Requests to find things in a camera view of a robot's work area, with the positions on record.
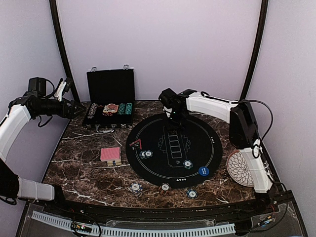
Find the blue small blind button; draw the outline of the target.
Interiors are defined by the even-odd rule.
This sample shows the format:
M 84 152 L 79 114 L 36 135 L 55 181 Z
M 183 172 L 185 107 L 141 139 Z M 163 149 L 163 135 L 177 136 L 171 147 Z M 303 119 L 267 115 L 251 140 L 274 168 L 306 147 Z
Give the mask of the blue small blind button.
M 210 171 L 208 169 L 208 167 L 206 166 L 201 166 L 199 169 L 198 169 L 198 173 L 199 175 L 203 176 L 203 177 L 206 177 L 210 174 Z

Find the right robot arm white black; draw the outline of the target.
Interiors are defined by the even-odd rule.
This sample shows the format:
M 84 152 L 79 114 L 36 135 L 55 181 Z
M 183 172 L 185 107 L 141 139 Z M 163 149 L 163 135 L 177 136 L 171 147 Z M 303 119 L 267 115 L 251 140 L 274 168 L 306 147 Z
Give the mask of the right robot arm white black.
M 172 130 L 180 128 L 190 112 L 216 117 L 228 123 L 230 143 L 243 155 L 254 182 L 255 200 L 252 210 L 263 214 L 271 206 L 275 194 L 273 177 L 261 158 L 262 137 L 249 100 L 235 101 L 212 97 L 205 92 L 187 89 L 179 94 L 165 89 L 158 99 Z

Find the red white chip stack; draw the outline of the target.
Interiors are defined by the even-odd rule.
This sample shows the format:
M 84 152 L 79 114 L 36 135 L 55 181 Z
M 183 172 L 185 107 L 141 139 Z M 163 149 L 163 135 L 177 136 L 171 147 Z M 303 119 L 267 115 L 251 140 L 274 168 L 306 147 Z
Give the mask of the red white chip stack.
M 163 183 L 161 186 L 160 186 L 160 190 L 163 191 L 163 192 L 167 192 L 170 190 L 170 185 L 168 183 Z

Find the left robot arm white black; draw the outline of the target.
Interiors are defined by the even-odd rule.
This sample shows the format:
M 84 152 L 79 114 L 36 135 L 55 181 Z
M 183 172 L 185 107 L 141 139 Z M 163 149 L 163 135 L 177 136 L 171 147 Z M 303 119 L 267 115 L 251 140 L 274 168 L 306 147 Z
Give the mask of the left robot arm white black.
M 18 198 L 51 201 L 50 207 L 57 214 L 66 215 L 70 205 L 64 200 L 60 186 L 23 179 L 6 164 L 13 143 L 31 119 L 43 115 L 74 119 L 85 111 L 81 103 L 63 98 L 73 84 L 72 78 L 61 79 L 50 94 L 46 93 L 47 82 L 44 78 L 31 78 L 28 90 L 10 102 L 8 113 L 0 123 L 0 198 L 12 205 Z

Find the blue green chip stack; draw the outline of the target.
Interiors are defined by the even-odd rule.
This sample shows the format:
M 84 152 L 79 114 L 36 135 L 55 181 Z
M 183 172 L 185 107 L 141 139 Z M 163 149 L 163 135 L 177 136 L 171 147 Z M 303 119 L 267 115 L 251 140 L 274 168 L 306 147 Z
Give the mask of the blue green chip stack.
M 189 199 L 196 199 L 198 197 L 198 192 L 195 189 L 187 189 L 186 195 Z

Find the red triangle dealer marker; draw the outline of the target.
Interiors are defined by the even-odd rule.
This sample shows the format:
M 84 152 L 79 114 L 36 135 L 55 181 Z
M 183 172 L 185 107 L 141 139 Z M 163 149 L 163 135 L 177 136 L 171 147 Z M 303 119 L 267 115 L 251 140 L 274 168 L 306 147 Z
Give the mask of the red triangle dealer marker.
M 130 147 L 134 147 L 134 148 L 138 148 L 138 149 L 142 149 L 142 143 L 141 143 L 141 139 L 137 139 L 136 141 L 132 142 L 131 144 L 129 144 Z

